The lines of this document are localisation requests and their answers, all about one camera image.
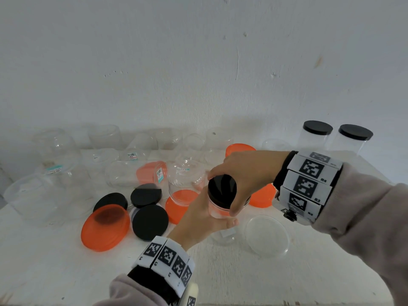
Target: white wall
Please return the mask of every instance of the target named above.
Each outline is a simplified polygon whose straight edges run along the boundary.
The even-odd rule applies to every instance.
[[[408,182],[407,13],[407,0],[0,0],[0,161],[31,172],[31,135],[54,126],[89,146],[91,123],[228,125],[260,146],[318,119],[370,128],[363,156]]]

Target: pink sleeve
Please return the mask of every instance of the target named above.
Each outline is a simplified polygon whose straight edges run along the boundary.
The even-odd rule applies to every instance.
[[[330,234],[385,281],[395,305],[408,301],[408,186],[391,186],[345,163],[313,228]]]
[[[125,274],[112,280],[109,296],[109,299],[93,306],[168,306],[161,296],[141,286]]]

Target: black strap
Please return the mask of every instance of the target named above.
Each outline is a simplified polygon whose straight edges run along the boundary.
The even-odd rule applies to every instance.
[[[141,286],[160,295],[169,305],[179,299],[166,280],[150,268],[136,266],[130,271],[128,276]]]
[[[285,161],[283,161],[282,168],[279,171],[278,175],[276,175],[275,180],[273,181],[273,186],[276,188],[276,190],[280,191],[280,187],[283,185],[283,181],[286,178],[286,175],[288,174],[288,165],[292,161],[293,157],[295,154],[297,154],[298,151],[291,151],[288,156],[286,157]]]

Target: person's right hand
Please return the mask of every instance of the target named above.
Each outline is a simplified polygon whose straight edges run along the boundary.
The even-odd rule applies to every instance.
[[[237,194],[231,204],[230,216],[235,217],[244,208],[253,193],[275,180],[289,151],[242,151],[232,153],[224,163],[213,168],[208,179],[228,174],[237,183]]]

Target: table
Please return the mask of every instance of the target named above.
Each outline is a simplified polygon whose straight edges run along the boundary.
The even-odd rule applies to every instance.
[[[91,151],[83,153],[89,156]],[[334,156],[350,159],[345,152]],[[354,164],[361,172],[387,180],[362,158]],[[99,197],[116,192],[103,183],[96,190]],[[129,199],[130,191],[125,195]],[[291,239],[288,254],[264,259],[254,254],[243,238],[228,247],[207,239],[189,251],[196,262],[192,281],[200,288],[198,303],[392,305],[381,278],[359,258],[344,252],[328,235],[286,220],[274,207],[248,206],[239,216],[239,230],[260,214],[274,217],[285,226]],[[129,230],[114,249],[92,252],[80,241],[83,222],[33,228],[5,206],[0,211],[0,297],[7,294],[11,296],[8,303],[18,305],[91,305],[107,298],[110,281],[128,273],[148,243]],[[170,225],[165,234],[172,228]]]

